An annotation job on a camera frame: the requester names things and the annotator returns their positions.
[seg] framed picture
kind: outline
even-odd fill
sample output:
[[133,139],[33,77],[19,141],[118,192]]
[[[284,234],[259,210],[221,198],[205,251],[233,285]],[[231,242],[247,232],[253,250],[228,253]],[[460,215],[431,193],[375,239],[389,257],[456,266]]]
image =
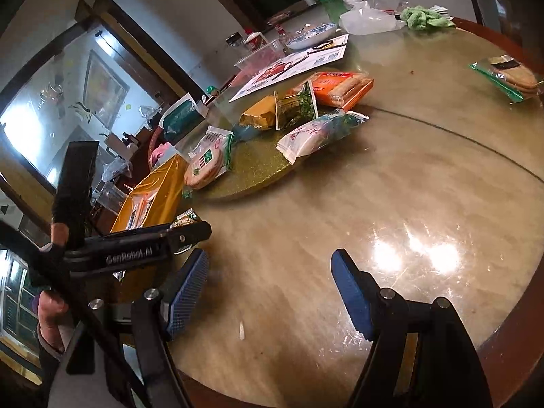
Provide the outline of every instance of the framed picture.
[[91,50],[83,87],[83,104],[108,130],[112,129],[128,92],[129,86]]

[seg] clear plastic box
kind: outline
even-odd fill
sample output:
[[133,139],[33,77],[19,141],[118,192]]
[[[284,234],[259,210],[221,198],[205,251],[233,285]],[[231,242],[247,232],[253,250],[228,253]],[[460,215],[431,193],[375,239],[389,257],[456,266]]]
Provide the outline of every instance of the clear plastic box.
[[279,39],[275,39],[273,42],[260,47],[251,55],[242,58],[235,66],[244,72],[245,75],[253,77],[266,66],[284,57],[284,46]]

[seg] marble tabletop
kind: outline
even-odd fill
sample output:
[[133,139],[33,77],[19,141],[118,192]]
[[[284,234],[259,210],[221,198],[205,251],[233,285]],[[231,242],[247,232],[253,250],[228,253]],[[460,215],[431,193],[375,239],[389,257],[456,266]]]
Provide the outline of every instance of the marble tabletop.
[[[180,204],[213,234],[201,301],[170,345],[176,366],[247,402],[343,406],[370,344],[331,277],[336,248],[406,299],[449,298],[481,345],[544,249],[542,108],[511,105],[467,67],[503,53],[461,29],[351,36],[336,68],[375,78],[356,107],[370,121],[260,191]],[[210,121],[233,124],[269,92],[228,103],[235,91]]]

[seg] green cloth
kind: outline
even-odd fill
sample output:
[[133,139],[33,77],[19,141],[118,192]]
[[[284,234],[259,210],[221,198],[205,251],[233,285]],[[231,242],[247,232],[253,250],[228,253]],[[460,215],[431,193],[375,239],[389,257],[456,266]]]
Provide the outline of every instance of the green cloth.
[[429,27],[448,28],[455,26],[450,20],[438,12],[425,9],[422,6],[407,7],[401,13],[401,20],[406,21],[410,29],[426,30]]

